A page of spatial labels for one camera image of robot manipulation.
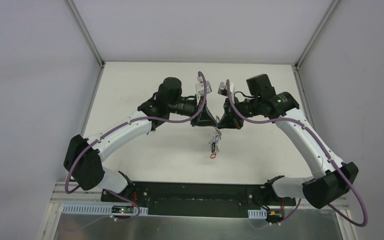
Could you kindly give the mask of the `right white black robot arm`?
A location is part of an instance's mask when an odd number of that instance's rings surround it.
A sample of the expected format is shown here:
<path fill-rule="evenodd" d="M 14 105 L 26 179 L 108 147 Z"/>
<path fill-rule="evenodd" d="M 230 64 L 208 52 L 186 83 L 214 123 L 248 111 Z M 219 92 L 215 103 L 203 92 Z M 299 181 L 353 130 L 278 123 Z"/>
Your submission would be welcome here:
<path fill-rule="evenodd" d="M 277 176 L 268 180 L 264 200 L 276 205 L 283 198 L 307 200 L 321 209 L 350 191 L 359 172 L 353 162 L 344 163 L 319 137 L 309 124 L 294 97 L 284 91 L 276 93 L 267 74 L 246 80 L 250 98 L 239 101 L 233 83 L 220 83 L 218 94 L 225 96 L 224 114 L 219 129 L 241 129 L 244 121 L 256 116 L 274 123 L 291 140 L 310 169 L 307 178 Z"/>

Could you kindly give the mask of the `large metal keyring disc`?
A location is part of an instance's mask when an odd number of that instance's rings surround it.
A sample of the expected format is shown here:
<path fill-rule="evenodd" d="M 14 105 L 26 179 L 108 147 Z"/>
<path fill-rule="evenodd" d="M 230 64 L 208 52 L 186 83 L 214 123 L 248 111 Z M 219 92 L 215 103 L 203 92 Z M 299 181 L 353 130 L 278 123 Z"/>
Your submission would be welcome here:
<path fill-rule="evenodd" d="M 221 140 L 221 136 L 222 136 L 221 131 L 216 129 L 214 131 L 214 134 L 213 134 L 212 138 L 208 142 L 209 145 L 210 145 L 210 152 L 212 154 L 217 154 L 220 151 L 219 150 L 219 143 L 220 143 L 220 140 Z"/>

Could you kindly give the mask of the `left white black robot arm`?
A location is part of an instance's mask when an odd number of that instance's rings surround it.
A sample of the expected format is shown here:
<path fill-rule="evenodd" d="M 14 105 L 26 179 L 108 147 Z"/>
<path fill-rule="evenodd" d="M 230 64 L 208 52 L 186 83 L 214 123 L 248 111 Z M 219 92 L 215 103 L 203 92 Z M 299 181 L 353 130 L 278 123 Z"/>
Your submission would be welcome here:
<path fill-rule="evenodd" d="M 101 188 L 112 191 L 120 202 L 129 201 L 133 189 L 128 178 L 103 167 L 103 161 L 136 137 L 155 131 L 163 123 L 172 123 L 171 114 L 185 116 L 181 122 L 193 127 L 215 127 L 217 122 L 207 108 L 211 84 L 201 72 L 197 80 L 195 95 L 182 96 L 182 82 L 167 77 L 151 98 L 120 123 L 89 137 L 72 137 L 63 162 L 68 171 L 66 182 L 74 179 L 84 191 Z"/>

